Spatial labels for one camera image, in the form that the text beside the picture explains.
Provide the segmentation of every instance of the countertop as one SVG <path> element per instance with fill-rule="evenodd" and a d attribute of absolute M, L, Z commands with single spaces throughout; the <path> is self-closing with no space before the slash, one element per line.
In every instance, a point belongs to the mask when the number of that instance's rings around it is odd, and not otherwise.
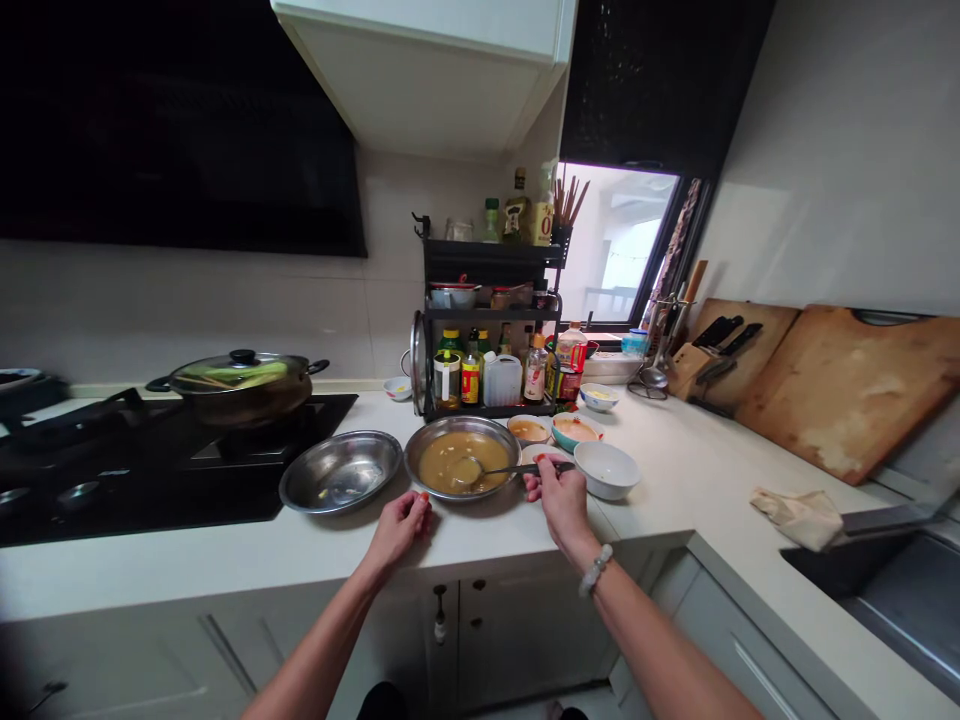
<path fill-rule="evenodd" d="M 840 512 L 883 502 L 755 433 L 674 400 L 628 393 L 615 411 L 584 414 L 630 453 L 642 481 L 618 503 L 588 500 L 603 541 L 658 538 L 690 550 L 840 717 L 956 718 L 957 706 L 779 555 L 791 542 L 749 505 L 750 492 L 824 489 Z M 72 400 L 66 411 L 87 400 Z M 422 421 L 409 402 L 361 392 L 338 432 L 378 429 L 405 444 Z M 75 540 L 0 550 L 4 620 L 342 579 L 373 535 L 383 502 L 326 521 L 284 508 L 275 520 Z M 519 488 L 464 506 L 434 502 L 434 540 L 405 572 L 497 563 L 556 552 L 543 514 Z"/>

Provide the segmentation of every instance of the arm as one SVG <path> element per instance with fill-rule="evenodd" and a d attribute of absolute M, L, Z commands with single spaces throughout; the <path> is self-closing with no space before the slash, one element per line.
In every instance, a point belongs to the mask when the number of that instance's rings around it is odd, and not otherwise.
<path fill-rule="evenodd" d="M 412 491 L 384 506 L 360 565 L 247 708 L 243 720 L 327 716 L 370 605 L 414 538 L 429 534 L 430 520 L 429 500 Z"/>
<path fill-rule="evenodd" d="M 558 478 L 551 457 L 537 463 L 540 478 L 525 476 L 527 500 L 543 498 L 550 535 L 584 575 L 601 547 L 587 523 L 586 480 L 577 470 Z M 674 627 L 616 560 L 601 573 L 593 602 L 658 720 L 759 720 L 750 701 Z"/>

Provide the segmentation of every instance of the window frame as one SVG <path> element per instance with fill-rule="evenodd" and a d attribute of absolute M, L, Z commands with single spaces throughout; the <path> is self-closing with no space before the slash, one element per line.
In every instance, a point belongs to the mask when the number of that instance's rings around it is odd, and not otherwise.
<path fill-rule="evenodd" d="M 576 162 L 574 160 L 563 160 L 561 162 Z M 680 218 L 680 212 L 683 210 L 683 204 L 686 202 L 690 186 L 694 181 L 692 175 L 676 175 L 675 173 L 662 173 L 664 175 L 674 175 L 677 183 L 674 185 L 670 201 L 667 203 L 667 211 L 664 213 L 663 221 L 660 223 L 660 229 L 657 231 L 657 238 L 654 240 L 653 248 L 650 251 L 650 259 L 647 261 L 647 267 L 644 269 L 643 277 L 640 279 L 640 285 L 637 288 L 637 297 L 633 302 L 633 308 L 630 311 L 630 318 L 623 322 L 592 322 L 589 328 L 581 327 L 584 332 L 591 333 L 627 333 L 630 328 L 640 327 L 643 320 L 643 313 L 646 310 L 647 303 L 650 301 L 650 294 L 653 292 L 653 286 L 657 282 L 657 276 L 660 272 L 660 266 L 666 257 L 667 249 L 670 246 L 670 239 L 673 237 L 673 231 Z M 675 276 L 675 283 L 679 287 L 688 273 L 697 251 L 700 249 L 702 239 L 704 220 L 706 218 L 709 206 L 713 200 L 712 178 L 701 178 L 700 197 L 697 206 L 694 208 L 693 217 L 690 219 L 690 227 L 687 230 L 687 241 L 680 257 L 680 267 Z M 674 291 L 677 288 L 666 288 Z M 560 282 L 557 288 L 560 295 L 563 295 L 563 275 L 560 275 Z M 585 323 L 587 318 L 581 318 L 580 322 Z M 557 333 L 561 333 L 570 327 L 570 320 L 563 320 L 557 326 Z M 601 348 L 619 347 L 619 343 L 611 340 L 600 343 Z"/>

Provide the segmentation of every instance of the bracelet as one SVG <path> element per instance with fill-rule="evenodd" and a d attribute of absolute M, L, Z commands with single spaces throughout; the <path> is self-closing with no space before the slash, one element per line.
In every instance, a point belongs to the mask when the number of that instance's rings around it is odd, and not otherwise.
<path fill-rule="evenodd" d="M 593 592 L 597 580 L 600 579 L 600 573 L 603 572 L 603 569 L 607 566 L 607 561 L 612 557 L 613 548 L 609 545 L 604 545 L 600 549 L 600 555 L 593 561 L 593 567 L 587 570 L 587 574 L 584 575 L 583 580 L 580 581 L 580 597 L 587 597 Z"/>

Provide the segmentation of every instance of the stainless steel bowl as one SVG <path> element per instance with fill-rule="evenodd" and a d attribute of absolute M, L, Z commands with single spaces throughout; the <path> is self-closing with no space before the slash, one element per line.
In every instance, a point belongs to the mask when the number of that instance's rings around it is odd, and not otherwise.
<path fill-rule="evenodd" d="M 520 464 L 520 443 L 517 442 L 513 433 L 500 423 L 487 420 L 486 418 L 474 417 L 473 415 L 457 415 L 455 417 L 441 418 L 417 430 L 413 434 L 413 437 L 407 442 L 407 447 L 404 448 L 403 451 L 403 464 L 407 468 L 407 474 L 410 475 L 411 479 L 420 488 L 426 490 L 434 497 L 443 500 L 449 500 L 451 502 L 473 502 L 474 500 L 493 495 L 513 481 L 513 478 L 509 478 L 506 482 L 490 490 L 485 490 L 480 493 L 466 493 L 463 495 L 440 492 L 420 482 L 420 456 L 423 455 L 423 451 L 438 437 L 451 432 L 475 432 L 481 435 L 488 435 L 496 439 L 506 448 L 507 453 L 509 453 L 508 465 Z"/>
<path fill-rule="evenodd" d="M 280 499 L 311 515 L 355 510 L 396 475 L 403 450 L 392 435 L 357 430 L 335 435 L 304 452 L 280 478 Z"/>

